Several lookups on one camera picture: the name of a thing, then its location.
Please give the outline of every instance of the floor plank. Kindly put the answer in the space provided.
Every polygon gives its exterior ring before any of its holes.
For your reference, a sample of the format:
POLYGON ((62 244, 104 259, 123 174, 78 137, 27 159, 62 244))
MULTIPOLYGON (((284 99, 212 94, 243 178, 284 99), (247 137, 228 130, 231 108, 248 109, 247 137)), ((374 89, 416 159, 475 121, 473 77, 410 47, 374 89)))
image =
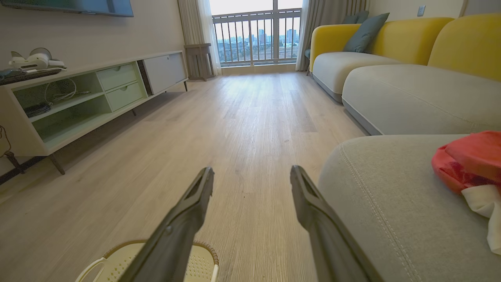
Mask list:
POLYGON ((219 281, 315 281, 297 222, 293 164, 316 180, 330 151, 361 130, 304 73, 189 82, 56 153, 0 189, 0 280, 73 281, 113 246, 147 238, 197 172, 214 192, 196 239, 219 281))

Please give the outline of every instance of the balcony railing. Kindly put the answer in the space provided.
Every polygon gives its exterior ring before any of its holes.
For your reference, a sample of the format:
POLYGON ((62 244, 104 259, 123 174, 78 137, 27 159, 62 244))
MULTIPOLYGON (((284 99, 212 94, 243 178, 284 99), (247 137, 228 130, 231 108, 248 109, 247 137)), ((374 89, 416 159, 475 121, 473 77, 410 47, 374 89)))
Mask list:
POLYGON ((287 63, 298 56, 301 8, 217 15, 212 20, 221 66, 287 63))

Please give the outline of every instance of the building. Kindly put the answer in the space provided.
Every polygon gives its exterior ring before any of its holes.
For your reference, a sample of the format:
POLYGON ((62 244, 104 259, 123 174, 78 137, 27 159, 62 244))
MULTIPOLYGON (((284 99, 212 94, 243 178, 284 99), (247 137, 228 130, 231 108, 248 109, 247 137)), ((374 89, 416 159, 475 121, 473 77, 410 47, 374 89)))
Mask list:
POLYGON ((289 43, 289 44, 292 43, 293 39, 294 39, 295 43, 299 42, 299 34, 298 34, 297 30, 288 30, 286 35, 287 35, 287 43, 289 43))
POLYGON ((265 30, 259 30, 259 44, 264 44, 266 42, 265 30))

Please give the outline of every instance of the white device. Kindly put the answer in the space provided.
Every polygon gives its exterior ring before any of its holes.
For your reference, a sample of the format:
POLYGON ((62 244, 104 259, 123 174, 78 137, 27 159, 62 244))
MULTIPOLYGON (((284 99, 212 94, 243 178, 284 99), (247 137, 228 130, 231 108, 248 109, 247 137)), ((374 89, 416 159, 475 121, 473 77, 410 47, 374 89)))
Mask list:
POLYGON ((12 60, 9 62, 15 69, 27 70, 44 70, 51 67, 65 68, 62 61, 52 59, 51 52, 45 48, 36 48, 31 51, 30 56, 26 59, 18 52, 11 52, 12 60))

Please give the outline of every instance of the television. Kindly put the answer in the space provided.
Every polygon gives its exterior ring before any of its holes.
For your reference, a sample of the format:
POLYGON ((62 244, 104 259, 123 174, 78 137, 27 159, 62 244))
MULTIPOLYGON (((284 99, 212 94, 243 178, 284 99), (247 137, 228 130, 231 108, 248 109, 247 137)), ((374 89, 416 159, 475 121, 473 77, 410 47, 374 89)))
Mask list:
POLYGON ((90 15, 133 17, 130 0, 0 0, 5 7, 90 15))

